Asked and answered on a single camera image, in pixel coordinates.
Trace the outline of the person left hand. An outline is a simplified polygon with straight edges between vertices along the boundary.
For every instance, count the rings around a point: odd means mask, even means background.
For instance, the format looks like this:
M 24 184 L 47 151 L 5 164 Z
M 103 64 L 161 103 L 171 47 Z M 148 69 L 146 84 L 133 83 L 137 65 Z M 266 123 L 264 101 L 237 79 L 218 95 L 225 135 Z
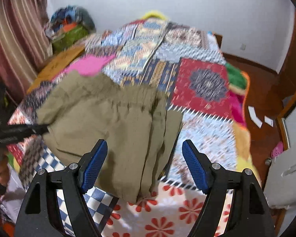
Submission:
M 0 161 L 0 184 L 7 187 L 9 179 L 8 157 L 4 154 Z

